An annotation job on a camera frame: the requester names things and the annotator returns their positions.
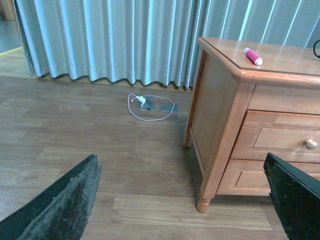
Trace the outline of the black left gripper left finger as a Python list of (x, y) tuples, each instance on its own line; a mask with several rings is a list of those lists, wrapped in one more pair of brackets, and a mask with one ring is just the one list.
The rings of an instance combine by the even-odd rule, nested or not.
[(79, 240), (96, 199), (102, 167), (91, 154), (0, 222), (2, 240)]

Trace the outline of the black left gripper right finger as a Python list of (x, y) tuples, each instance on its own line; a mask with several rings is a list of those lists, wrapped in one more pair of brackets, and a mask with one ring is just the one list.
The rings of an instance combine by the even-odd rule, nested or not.
[(263, 165), (270, 197), (290, 240), (320, 238), (320, 181), (269, 152)]

